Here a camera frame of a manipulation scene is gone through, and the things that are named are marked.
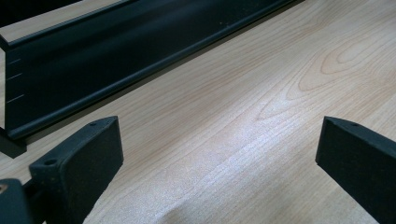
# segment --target screw hole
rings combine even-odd
[[[55,160],[55,159],[51,159],[51,160],[45,161],[45,162],[44,162],[44,165],[53,165],[53,164],[55,164],[55,163],[56,163],[56,160]]]
[[[8,188],[8,185],[0,185],[0,194],[4,193]]]

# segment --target black clamp jaw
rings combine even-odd
[[[0,180],[0,223],[82,223],[122,162],[117,117],[92,122],[32,163],[25,185]]]
[[[396,143],[357,123],[326,117],[316,161],[379,223],[396,223]]]

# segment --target wooden desk surface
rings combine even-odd
[[[117,115],[125,162],[86,223],[375,223],[315,155],[325,115],[396,139],[395,61],[396,1],[306,0],[0,155],[0,177]]]

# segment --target black plastic part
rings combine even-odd
[[[0,27],[23,21],[80,0],[0,0]]]
[[[121,1],[12,41],[7,134],[37,133],[292,2]]]
[[[0,223],[34,223],[23,186],[17,179],[0,180]]]
[[[83,223],[122,162],[117,117],[88,124],[32,163],[23,188],[0,180],[0,223]]]
[[[11,158],[16,158],[26,152],[26,144],[10,139],[6,131],[0,128],[0,151]]]
[[[379,223],[396,223],[396,143],[357,123],[326,117],[316,161]]]

